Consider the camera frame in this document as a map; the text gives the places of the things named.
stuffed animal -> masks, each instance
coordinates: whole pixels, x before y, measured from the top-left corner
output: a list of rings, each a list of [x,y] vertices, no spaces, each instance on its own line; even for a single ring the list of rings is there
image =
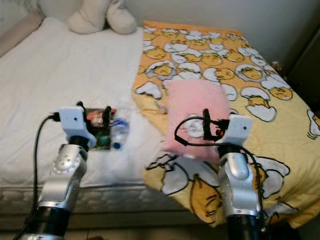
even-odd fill
[[[137,23],[126,9],[125,1],[83,0],[82,8],[68,19],[67,25],[75,33],[92,34],[101,31],[107,20],[115,32],[119,34],[133,33]]]

mattress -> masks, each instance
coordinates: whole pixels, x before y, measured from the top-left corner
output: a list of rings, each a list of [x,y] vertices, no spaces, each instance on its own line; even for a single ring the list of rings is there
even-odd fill
[[[41,121],[79,100],[86,108],[131,108],[130,132],[123,149],[89,151],[81,187],[144,188],[144,166],[156,156],[161,134],[142,117],[130,95],[142,35],[141,28],[130,35],[112,30],[80,35],[46,18],[37,31],[0,58],[1,206],[32,187],[32,151]],[[66,137],[60,123],[46,123],[38,145],[40,186],[63,143]]]

black cable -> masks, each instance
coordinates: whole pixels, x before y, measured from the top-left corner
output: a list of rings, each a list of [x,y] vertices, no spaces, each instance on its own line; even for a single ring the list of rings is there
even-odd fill
[[[178,142],[180,142],[183,145],[189,145],[189,146],[194,146],[194,147],[210,147],[210,146],[229,146],[229,147],[233,147],[239,150],[242,150],[243,152],[245,152],[246,154],[248,154],[250,156],[250,158],[252,159],[253,165],[254,165],[254,169],[256,171],[256,184],[257,184],[257,195],[258,195],[258,202],[259,202],[259,212],[258,212],[258,217],[261,221],[263,221],[262,224],[264,224],[264,207],[263,207],[263,199],[262,199],[262,188],[261,188],[261,182],[260,182],[260,173],[259,173],[259,168],[258,168],[258,164],[257,161],[255,159],[255,157],[253,156],[253,154],[247,150],[246,148],[244,148],[243,146],[239,146],[236,144],[232,144],[232,143],[190,143],[186,140],[184,140],[183,138],[181,138],[180,136],[178,136],[178,130],[179,128],[182,126],[182,124],[184,124],[185,122],[192,120],[192,119],[199,119],[199,120],[206,120],[204,117],[201,116],[191,116],[188,117],[186,119],[184,119],[182,122],[180,122],[178,124],[178,126],[175,128],[174,131],[174,138],[176,140],[178,140]]]
[[[38,159],[37,159],[37,152],[38,152],[38,143],[39,143],[39,138],[40,138],[40,133],[42,128],[44,127],[45,123],[48,120],[54,120],[56,122],[60,121],[60,117],[59,117],[59,113],[55,112],[52,115],[47,116],[40,124],[37,133],[36,133],[36,137],[35,137],[35,142],[34,142],[34,148],[33,148],[33,196],[32,196],[32,206],[31,206],[31,211],[29,216],[27,217],[23,228],[20,230],[20,232],[18,232],[13,240],[18,240],[26,231],[27,227],[28,227],[28,220],[30,218],[32,218],[32,216],[34,215],[36,209],[37,209],[37,203],[38,203]]]

bottle cap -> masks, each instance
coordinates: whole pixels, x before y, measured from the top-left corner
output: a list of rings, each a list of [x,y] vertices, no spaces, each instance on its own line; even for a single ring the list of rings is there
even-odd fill
[[[115,149],[119,149],[119,148],[121,147],[121,144],[118,143],[118,142],[115,142],[115,143],[113,144],[113,147],[114,147]]]

